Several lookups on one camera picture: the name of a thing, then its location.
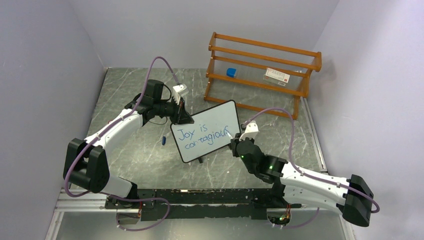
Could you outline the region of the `small whiteboard black frame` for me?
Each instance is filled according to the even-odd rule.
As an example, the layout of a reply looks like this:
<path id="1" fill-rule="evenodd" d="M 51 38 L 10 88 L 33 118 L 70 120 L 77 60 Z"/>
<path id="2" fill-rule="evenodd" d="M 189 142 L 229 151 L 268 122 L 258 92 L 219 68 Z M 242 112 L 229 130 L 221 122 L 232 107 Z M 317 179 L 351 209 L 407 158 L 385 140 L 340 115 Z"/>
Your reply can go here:
<path id="1" fill-rule="evenodd" d="M 241 132 L 237 105 L 228 100 L 191 116 L 193 124 L 171 124 L 170 130 L 183 163 L 190 163 L 231 143 Z"/>

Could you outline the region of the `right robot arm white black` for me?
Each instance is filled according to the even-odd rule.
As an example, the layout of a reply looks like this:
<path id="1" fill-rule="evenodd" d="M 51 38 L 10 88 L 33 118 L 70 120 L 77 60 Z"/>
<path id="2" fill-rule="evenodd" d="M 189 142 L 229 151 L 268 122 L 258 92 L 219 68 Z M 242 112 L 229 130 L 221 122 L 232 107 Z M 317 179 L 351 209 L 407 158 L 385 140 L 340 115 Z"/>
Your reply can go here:
<path id="1" fill-rule="evenodd" d="M 230 148 L 250 174 L 272 185 L 269 199 L 275 207 L 307 205 L 340 214 L 359 227 L 370 225 L 374 194 L 361 176 L 335 177 L 299 167 L 263 153 L 250 138 L 233 138 Z"/>

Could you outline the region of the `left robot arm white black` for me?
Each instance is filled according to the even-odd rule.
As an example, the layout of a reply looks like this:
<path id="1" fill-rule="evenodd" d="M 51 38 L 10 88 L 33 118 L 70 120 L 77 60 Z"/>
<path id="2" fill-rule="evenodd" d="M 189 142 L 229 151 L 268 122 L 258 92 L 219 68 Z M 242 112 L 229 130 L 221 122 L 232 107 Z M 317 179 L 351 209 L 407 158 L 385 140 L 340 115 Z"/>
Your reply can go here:
<path id="1" fill-rule="evenodd" d="M 162 81 L 147 80 L 144 91 L 126 104 L 111 122 L 85 139 L 71 140 L 63 169 L 65 183 L 92 193 L 116 196 L 124 207 L 134 207 L 139 200 L 138 187 L 110 173 L 107 153 L 155 117 L 167 118 L 174 125 L 194 123 L 183 98 L 189 92 L 188 87 L 177 84 L 169 89 L 170 97 L 163 99 L 165 87 Z"/>

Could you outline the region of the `blue eraser on shelf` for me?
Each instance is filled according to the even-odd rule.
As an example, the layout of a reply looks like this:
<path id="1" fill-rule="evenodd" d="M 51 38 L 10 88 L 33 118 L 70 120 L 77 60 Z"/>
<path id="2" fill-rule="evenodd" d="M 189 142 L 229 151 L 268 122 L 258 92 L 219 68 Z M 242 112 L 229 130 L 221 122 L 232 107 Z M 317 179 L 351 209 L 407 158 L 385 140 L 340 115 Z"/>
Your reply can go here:
<path id="1" fill-rule="evenodd" d="M 226 76 L 230 78 L 236 78 L 237 73 L 238 73 L 238 70 L 236 68 L 230 67 L 226 70 Z"/>

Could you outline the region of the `orange wooden shelf rack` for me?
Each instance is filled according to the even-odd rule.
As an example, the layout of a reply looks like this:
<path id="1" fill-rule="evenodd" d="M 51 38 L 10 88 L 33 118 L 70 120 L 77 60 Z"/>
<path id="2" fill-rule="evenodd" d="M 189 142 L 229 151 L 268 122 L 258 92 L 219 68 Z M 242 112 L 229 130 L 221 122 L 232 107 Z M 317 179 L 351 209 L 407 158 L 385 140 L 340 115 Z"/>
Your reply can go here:
<path id="1" fill-rule="evenodd" d="M 223 103 L 226 98 L 213 97 L 210 94 L 216 80 L 249 86 L 254 89 L 273 91 L 293 98 L 292 113 L 269 110 L 268 114 L 279 117 L 298 118 L 302 98 L 310 92 L 310 78 L 323 66 L 320 51 L 304 50 L 284 45 L 251 40 L 214 32 L 208 43 L 209 64 L 206 69 L 207 86 L 203 99 L 209 102 Z M 226 76 L 228 68 L 237 69 L 237 76 Z M 290 75 L 286 86 L 263 80 L 267 68 Z"/>

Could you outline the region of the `white red box on shelf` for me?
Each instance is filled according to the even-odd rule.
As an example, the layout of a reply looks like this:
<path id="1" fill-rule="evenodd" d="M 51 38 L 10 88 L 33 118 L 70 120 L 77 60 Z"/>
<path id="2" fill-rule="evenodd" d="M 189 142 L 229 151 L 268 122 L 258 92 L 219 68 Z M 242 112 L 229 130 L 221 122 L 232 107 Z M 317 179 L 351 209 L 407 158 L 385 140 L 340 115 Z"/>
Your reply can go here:
<path id="1" fill-rule="evenodd" d="M 291 76 L 287 73 L 275 70 L 273 68 L 267 68 L 265 74 L 263 75 L 263 80 L 285 87 L 289 83 L 290 77 Z"/>

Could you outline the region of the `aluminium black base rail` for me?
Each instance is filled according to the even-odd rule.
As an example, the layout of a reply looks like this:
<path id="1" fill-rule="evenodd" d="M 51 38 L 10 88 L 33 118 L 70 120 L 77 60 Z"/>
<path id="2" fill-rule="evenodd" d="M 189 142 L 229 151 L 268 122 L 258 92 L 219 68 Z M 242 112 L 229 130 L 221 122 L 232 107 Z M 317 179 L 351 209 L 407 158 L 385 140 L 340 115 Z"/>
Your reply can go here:
<path id="1" fill-rule="evenodd" d="M 318 216 L 304 223 L 283 226 L 281 217 L 271 216 L 280 212 L 287 218 L 295 210 L 307 210 L 309 203 L 289 203 L 270 188 L 222 188 L 222 189 L 138 189 L 139 200 L 119 200 L 109 194 L 88 193 L 71 197 L 61 190 L 46 239 L 54 240 L 66 212 L 115 213 L 117 219 L 130 225 L 141 221 L 162 222 L 167 219 L 225 219 L 250 218 L 268 220 L 281 229 L 302 229 Z"/>

